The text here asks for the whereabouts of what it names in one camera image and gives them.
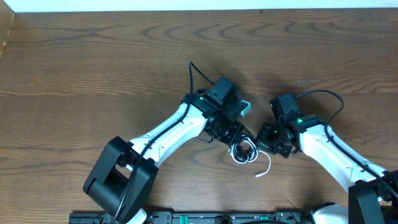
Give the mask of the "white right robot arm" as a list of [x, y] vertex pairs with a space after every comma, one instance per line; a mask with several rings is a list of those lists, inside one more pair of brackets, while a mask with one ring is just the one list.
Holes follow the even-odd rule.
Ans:
[[312, 223], [397, 223], [397, 172], [372, 163], [342, 141], [317, 115], [280, 116], [265, 122], [256, 143], [284, 158], [302, 152], [317, 161], [348, 194], [348, 206], [325, 203], [311, 210]]

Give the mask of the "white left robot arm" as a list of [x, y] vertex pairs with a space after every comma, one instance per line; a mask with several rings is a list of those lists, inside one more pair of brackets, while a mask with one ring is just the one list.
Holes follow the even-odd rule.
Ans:
[[229, 146], [241, 140], [236, 119], [251, 105], [234, 93], [187, 94], [177, 111], [153, 130], [125, 141], [116, 136], [104, 147], [83, 185], [111, 223], [143, 223], [144, 204], [160, 165], [181, 145], [202, 132]]

